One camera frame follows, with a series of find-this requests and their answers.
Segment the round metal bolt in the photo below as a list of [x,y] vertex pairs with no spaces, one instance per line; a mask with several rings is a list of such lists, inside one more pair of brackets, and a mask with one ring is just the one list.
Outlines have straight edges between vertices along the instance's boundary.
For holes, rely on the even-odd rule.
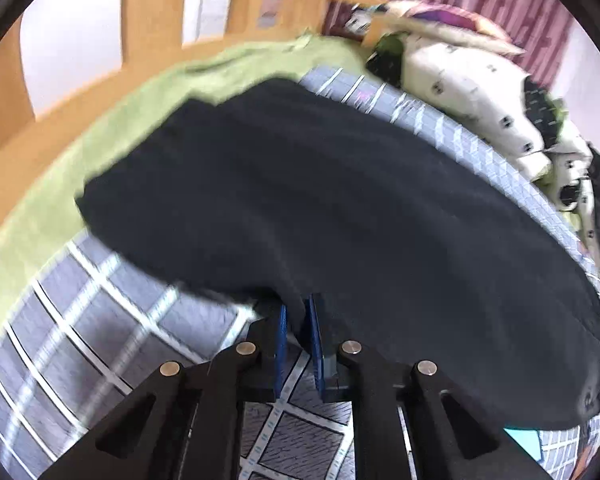
[[240,355],[251,355],[256,351],[256,345],[250,341],[245,341],[235,347],[235,351]]
[[345,354],[359,354],[360,352],[362,352],[362,345],[357,341],[345,341],[344,343],[342,343],[342,351]]
[[418,371],[424,375],[433,375],[438,371],[438,366],[433,361],[420,361]]
[[180,371],[180,365],[176,361],[167,361],[160,367],[160,373],[165,377],[177,375]]

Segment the bed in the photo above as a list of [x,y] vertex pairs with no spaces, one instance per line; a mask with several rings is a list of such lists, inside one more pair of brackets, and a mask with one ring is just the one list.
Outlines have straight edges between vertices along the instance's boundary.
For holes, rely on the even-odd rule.
[[[183,0],[122,0],[122,67],[39,117],[16,20],[0,42],[0,461],[13,478],[39,476],[165,360],[209,359],[254,319],[248,304],[182,293],[102,245],[73,201],[84,180],[189,96],[222,102],[320,65],[362,74],[382,20],[362,45],[316,34],[336,25],[340,6],[386,1],[282,0],[276,24],[258,28],[262,0],[231,0],[222,38],[183,46]],[[112,131],[121,134],[111,139]],[[106,342],[96,340],[103,322]],[[291,345],[283,399],[246,410],[240,478],[352,479],[350,406],[320,403],[309,358]],[[271,441],[267,424],[277,428]],[[586,462],[599,446],[600,416],[582,428],[537,431],[528,449],[567,479],[582,451]]]

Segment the green blanket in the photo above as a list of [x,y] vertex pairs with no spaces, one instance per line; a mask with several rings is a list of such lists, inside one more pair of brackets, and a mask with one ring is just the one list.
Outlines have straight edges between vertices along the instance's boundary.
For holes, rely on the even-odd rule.
[[85,181],[125,156],[184,100],[219,103],[273,76],[299,80],[320,64],[362,74],[367,55],[340,38],[248,43],[172,67],[117,103],[56,159],[1,226],[0,327],[27,283],[84,228],[74,196]]

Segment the silver screw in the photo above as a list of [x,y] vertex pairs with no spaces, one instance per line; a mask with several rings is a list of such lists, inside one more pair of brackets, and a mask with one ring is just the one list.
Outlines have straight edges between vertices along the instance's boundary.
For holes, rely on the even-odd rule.
[[345,354],[359,354],[360,352],[362,352],[362,345],[357,341],[345,341],[344,343],[342,343],[342,351]]
[[240,355],[251,355],[256,351],[256,345],[250,341],[245,341],[235,347],[235,351]]
[[180,365],[176,361],[167,361],[160,367],[160,373],[165,377],[177,375],[180,371]]
[[433,375],[438,371],[438,366],[433,361],[420,361],[418,371],[424,375]]

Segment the wooden bed frame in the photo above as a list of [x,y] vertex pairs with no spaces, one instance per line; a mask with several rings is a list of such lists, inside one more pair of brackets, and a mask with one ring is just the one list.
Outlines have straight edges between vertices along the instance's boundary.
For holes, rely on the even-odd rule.
[[[375,5],[386,0],[339,0]],[[69,143],[148,78],[184,60],[245,41],[285,41],[319,32],[329,0],[282,0],[274,27],[258,29],[262,0],[231,0],[222,38],[182,45],[184,0],[122,0],[122,68],[35,117],[20,57],[20,22],[0,42],[0,225],[29,186]],[[378,34],[372,26],[369,38]]]

